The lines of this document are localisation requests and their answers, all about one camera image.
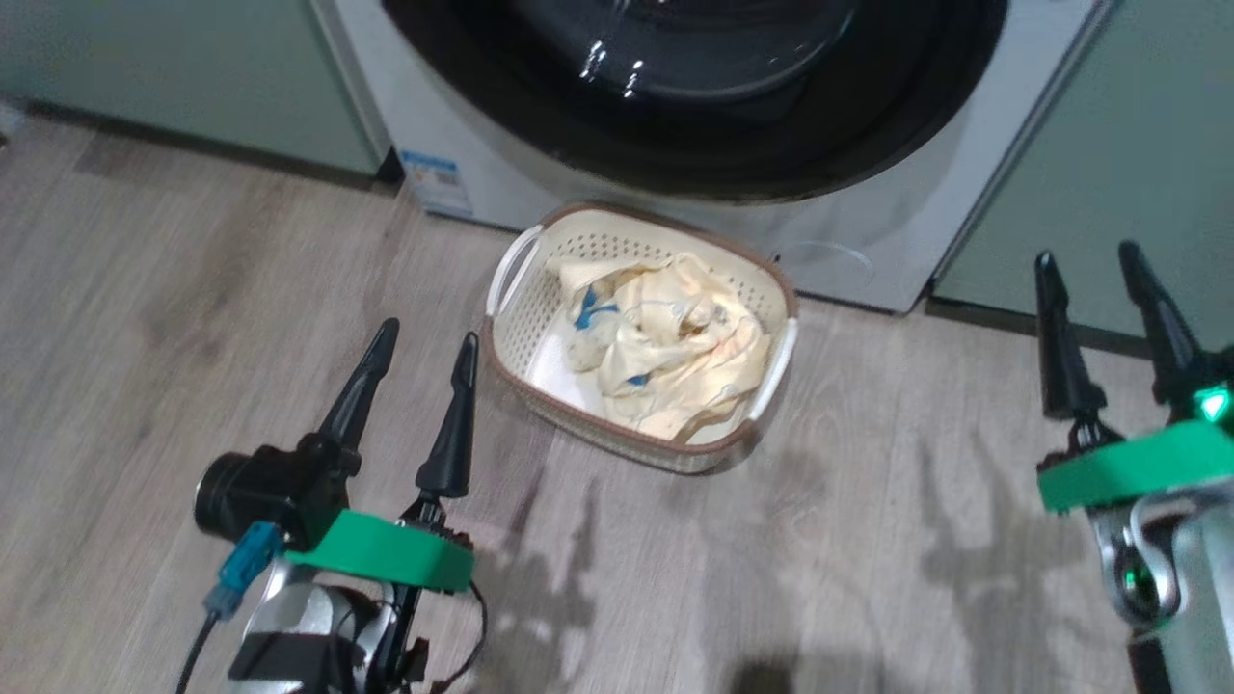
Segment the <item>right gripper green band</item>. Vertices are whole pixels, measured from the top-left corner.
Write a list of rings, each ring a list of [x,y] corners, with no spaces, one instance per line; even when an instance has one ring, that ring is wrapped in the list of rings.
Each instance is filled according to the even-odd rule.
[[[1154,369],[1153,396],[1183,417],[1140,440],[1124,440],[1099,417],[1106,391],[1088,375],[1067,319],[1067,288],[1053,252],[1034,261],[1037,364],[1045,417],[1074,420],[1066,448],[1037,466],[1037,491],[1053,514],[1103,508],[1164,491],[1232,479],[1232,387],[1213,383],[1209,356],[1146,262],[1124,240],[1118,261],[1140,312]]]

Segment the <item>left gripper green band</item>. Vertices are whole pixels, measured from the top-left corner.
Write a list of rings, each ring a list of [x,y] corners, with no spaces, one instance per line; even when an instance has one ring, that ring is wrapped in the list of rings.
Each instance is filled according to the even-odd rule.
[[[387,319],[336,396],[317,433],[338,451],[346,475],[362,469],[359,443],[376,389],[392,361],[400,321]],[[450,403],[427,461],[416,474],[420,500],[410,516],[389,521],[343,510],[315,550],[290,550],[296,571],[334,573],[366,580],[380,596],[350,596],[342,617],[349,635],[342,666],[349,680],[424,680],[429,641],[413,637],[420,598],[426,593],[465,596],[474,589],[475,553],[466,533],[445,527],[445,512],[433,499],[462,499],[471,479],[479,333],[466,333],[450,369]]]

